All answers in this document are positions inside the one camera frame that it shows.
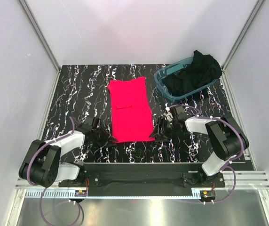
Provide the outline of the pink red t shirt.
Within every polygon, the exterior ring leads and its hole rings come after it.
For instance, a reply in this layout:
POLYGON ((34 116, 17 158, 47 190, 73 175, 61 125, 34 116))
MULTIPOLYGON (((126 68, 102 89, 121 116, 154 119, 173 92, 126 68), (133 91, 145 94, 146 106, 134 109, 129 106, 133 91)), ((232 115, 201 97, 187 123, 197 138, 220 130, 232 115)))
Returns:
POLYGON ((112 135, 117 143, 151 142, 154 130, 146 78, 110 81, 112 135))

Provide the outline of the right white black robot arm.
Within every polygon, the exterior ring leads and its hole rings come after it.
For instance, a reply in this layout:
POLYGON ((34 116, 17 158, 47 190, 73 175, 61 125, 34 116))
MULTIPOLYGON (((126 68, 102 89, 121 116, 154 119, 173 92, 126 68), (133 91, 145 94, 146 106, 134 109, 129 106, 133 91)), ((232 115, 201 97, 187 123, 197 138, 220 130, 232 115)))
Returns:
POLYGON ((232 116, 159 117, 149 138, 154 138, 156 142, 166 142, 180 131, 208 135, 213 149, 196 173, 183 174, 184 186, 212 186, 223 170, 249 147, 246 136, 232 116))

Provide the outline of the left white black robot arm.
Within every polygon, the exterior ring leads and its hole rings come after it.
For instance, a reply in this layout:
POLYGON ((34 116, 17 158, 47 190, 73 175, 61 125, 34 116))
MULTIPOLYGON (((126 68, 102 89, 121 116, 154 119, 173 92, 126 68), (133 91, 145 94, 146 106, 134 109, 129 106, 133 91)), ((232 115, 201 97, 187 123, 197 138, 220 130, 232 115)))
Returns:
POLYGON ((63 155, 82 147, 86 142, 99 147, 111 147, 117 143, 102 127, 86 130, 77 128, 58 138, 32 141, 21 164, 18 175, 32 186, 50 187, 54 182, 70 181, 75 186, 85 183, 85 174, 77 163, 60 162, 63 155))

